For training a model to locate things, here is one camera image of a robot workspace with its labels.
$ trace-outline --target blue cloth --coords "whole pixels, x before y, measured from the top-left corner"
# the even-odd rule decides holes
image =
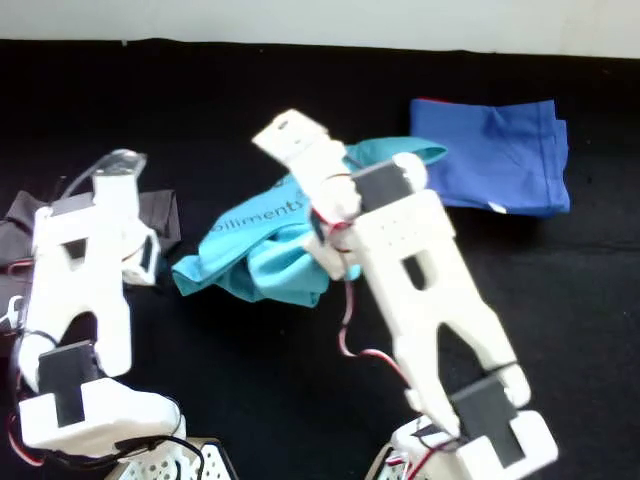
[[[567,126],[552,100],[487,107],[432,100],[411,102],[411,135],[447,146],[429,168],[429,188],[445,205],[548,217],[568,212],[563,171]]]
[[[349,157],[363,166],[414,152],[425,164],[446,149],[428,140],[390,137],[347,147]],[[183,295],[218,285],[233,295],[256,302],[265,298],[313,307],[329,286],[329,276],[301,245],[311,231],[309,201],[290,175],[273,188],[223,214],[198,247],[197,255],[173,266],[173,278]],[[350,272],[359,274],[359,268]]]

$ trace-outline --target white wall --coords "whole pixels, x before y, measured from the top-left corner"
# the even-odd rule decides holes
[[[640,0],[0,0],[0,38],[640,57]]]

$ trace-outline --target gray cloth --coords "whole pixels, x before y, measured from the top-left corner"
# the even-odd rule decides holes
[[[139,198],[140,219],[156,231],[161,251],[166,254],[180,242],[176,194],[173,190],[159,190],[141,193]],[[4,220],[0,220],[0,357],[6,356],[10,350],[6,343],[9,340],[13,342],[12,337],[1,336],[2,332],[15,327],[9,321],[9,309],[12,305],[19,308],[21,302],[16,302],[15,297],[24,295],[31,274],[29,269],[20,269],[9,276],[7,267],[31,256],[35,212],[45,205],[29,193],[20,191]]]

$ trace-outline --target black fabric surface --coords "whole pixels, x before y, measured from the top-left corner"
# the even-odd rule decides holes
[[[639,62],[164,41],[0,42],[0,61],[0,211],[19,189],[47,198],[60,175],[132,148],[149,155],[142,191],[177,192],[184,243],[173,260],[283,174],[250,139],[286,108],[355,142],[408,132],[416,96],[556,99],[568,120],[572,212],[450,214],[560,445],[540,478],[640,475]],[[130,302],[135,363],[122,381],[176,398],[190,434],[220,438],[242,479],[360,479],[413,417],[390,369],[339,356],[340,285],[314,310],[217,288],[181,298],[170,284]],[[441,340],[453,391],[477,366],[451,335]],[[362,280],[349,341],[390,349]],[[4,436],[0,450],[3,478],[104,476],[32,469]]]

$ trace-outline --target teal cloth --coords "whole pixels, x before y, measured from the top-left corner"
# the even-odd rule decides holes
[[[446,149],[417,137],[365,140],[347,147],[348,156],[363,166],[388,160],[399,152],[414,152],[425,164]],[[349,168],[354,165],[345,159]],[[311,231],[309,200],[286,175],[260,195],[224,213],[200,242],[197,255],[184,257],[173,268],[182,295],[218,285],[248,302],[265,298],[313,307],[329,286],[327,272],[307,253],[301,238]],[[359,267],[350,276],[359,275]]]

